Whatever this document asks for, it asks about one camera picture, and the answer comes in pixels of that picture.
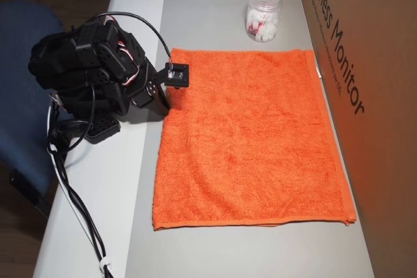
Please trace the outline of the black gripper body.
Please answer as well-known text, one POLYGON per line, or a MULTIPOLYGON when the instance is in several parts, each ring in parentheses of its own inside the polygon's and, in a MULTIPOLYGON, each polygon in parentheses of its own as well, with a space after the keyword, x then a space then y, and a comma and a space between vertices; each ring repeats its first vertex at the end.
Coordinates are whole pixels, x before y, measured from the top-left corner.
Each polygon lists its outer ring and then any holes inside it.
POLYGON ((158 94, 158 85, 165 83, 167 71, 168 69, 164 67, 157 72, 148 58, 145 58, 143 64, 139 67, 138 76, 129 84, 131 102, 139 108, 149 105, 152 95, 158 94))

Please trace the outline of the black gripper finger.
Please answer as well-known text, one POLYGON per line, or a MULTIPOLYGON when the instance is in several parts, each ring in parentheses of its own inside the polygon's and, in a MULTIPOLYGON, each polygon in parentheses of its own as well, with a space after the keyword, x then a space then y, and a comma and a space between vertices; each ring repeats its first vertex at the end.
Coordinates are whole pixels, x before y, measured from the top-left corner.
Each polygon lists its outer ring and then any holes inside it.
POLYGON ((161 85, 158 85, 158 99, 160 114, 162 116, 167 116, 170 110, 170 104, 161 85))
POLYGON ((160 101, 158 94, 152 95, 152 100, 149 103, 149 110, 152 111, 154 115, 162 117, 164 115, 164 105, 160 101))

